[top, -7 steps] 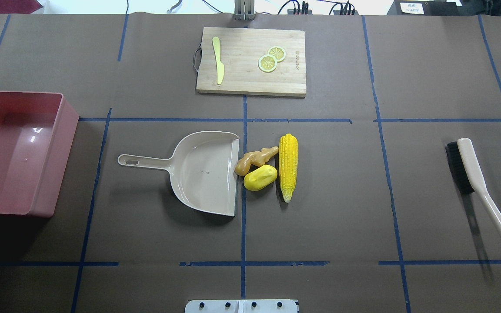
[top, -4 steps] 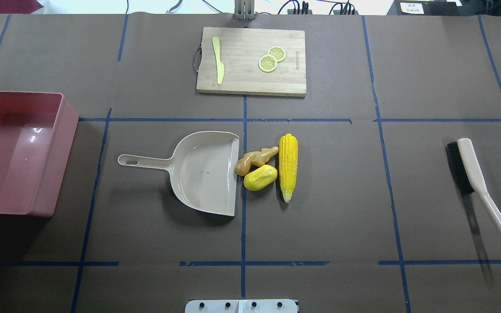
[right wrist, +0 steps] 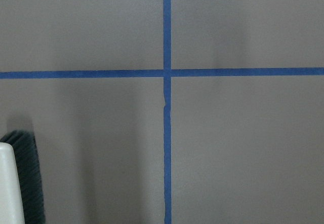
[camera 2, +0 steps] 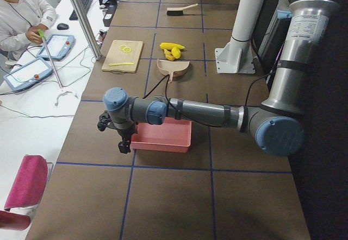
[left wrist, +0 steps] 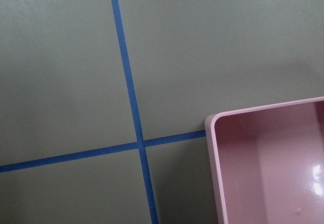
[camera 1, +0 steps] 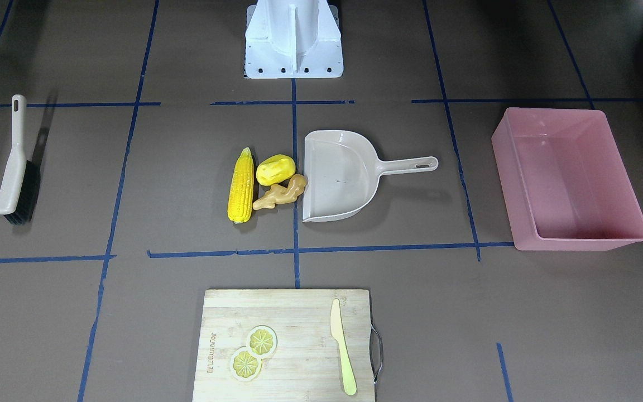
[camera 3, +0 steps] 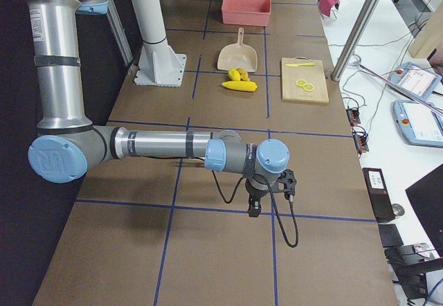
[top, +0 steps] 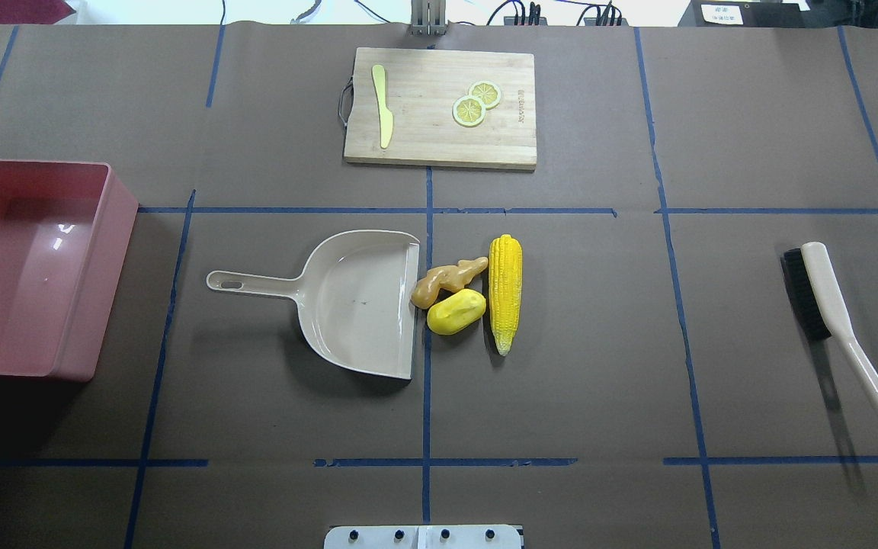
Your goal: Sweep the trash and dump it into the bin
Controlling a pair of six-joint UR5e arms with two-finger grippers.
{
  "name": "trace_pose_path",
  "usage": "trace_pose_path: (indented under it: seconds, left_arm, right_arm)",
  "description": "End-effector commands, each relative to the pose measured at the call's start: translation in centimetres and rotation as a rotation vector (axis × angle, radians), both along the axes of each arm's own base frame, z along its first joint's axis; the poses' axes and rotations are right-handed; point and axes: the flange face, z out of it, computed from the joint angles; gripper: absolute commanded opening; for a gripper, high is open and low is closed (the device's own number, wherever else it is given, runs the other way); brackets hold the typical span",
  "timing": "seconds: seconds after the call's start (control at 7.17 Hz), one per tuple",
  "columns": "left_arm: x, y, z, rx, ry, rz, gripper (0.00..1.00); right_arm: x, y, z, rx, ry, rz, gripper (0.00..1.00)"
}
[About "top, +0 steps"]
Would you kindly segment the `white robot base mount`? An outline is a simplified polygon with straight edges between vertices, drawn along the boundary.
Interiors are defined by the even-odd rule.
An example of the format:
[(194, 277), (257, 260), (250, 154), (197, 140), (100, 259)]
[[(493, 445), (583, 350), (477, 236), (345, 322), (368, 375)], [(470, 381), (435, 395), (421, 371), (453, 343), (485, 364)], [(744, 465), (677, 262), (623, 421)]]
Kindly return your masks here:
[(522, 527), (508, 524), (342, 525), (324, 548), (524, 548)]

